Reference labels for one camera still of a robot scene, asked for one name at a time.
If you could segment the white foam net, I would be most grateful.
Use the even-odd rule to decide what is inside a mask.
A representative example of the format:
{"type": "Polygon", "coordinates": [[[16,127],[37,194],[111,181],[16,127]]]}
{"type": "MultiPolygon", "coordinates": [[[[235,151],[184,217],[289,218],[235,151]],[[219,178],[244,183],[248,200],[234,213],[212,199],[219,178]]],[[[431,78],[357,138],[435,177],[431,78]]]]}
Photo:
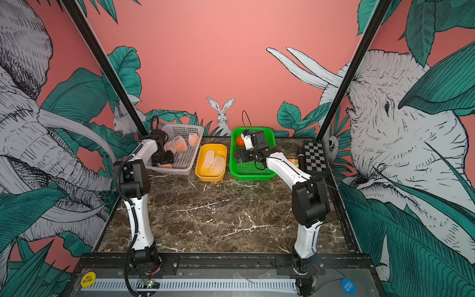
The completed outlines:
{"type": "Polygon", "coordinates": [[[214,176],[220,176],[226,168],[226,160],[221,155],[216,155],[210,167],[210,173],[214,176]]]}
{"type": "Polygon", "coordinates": [[[215,151],[214,150],[206,151],[204,161],[203,161],[203,167],[204,168],[211,168],[211,165],[214,161],[214,158],[215,158],[215,151]]]}

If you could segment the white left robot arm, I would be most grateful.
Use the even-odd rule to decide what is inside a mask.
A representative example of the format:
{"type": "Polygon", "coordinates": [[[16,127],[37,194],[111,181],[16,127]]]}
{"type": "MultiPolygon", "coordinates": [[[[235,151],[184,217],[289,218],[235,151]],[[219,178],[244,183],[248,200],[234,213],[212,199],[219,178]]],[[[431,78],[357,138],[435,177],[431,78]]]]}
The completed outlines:
{"type": "Polygon", "coordinates": [[[126,252],[126,261],[131,264],[162,263],[150,227],[147,201],[151,181],[145,164],[149,160],[154,165],[173,161],[173,154],[165,150],[167,140],[167,133],[154,129],[129,156],[113,164],[116,191],[126,205],[131,224],[132,241],[126,252]]]}

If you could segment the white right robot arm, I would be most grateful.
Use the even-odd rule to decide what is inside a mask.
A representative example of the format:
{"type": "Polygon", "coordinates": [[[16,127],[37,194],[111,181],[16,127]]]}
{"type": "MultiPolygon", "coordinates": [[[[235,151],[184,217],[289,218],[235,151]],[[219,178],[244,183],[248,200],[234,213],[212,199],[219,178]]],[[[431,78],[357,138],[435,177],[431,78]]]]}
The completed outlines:
{"type": "Polygon", "coordinates": [[[237,163],[261,163],[276,173],[291,189],[291,210],[298,223],[293,249],[292,268],[299,275],[319,267],[317,240],[321,226],[330,212],[326,184],[305,173],[276,147],[271,147],[263,131],[245,129],[241,133],[244,147],[237,149],[237,163]]]}

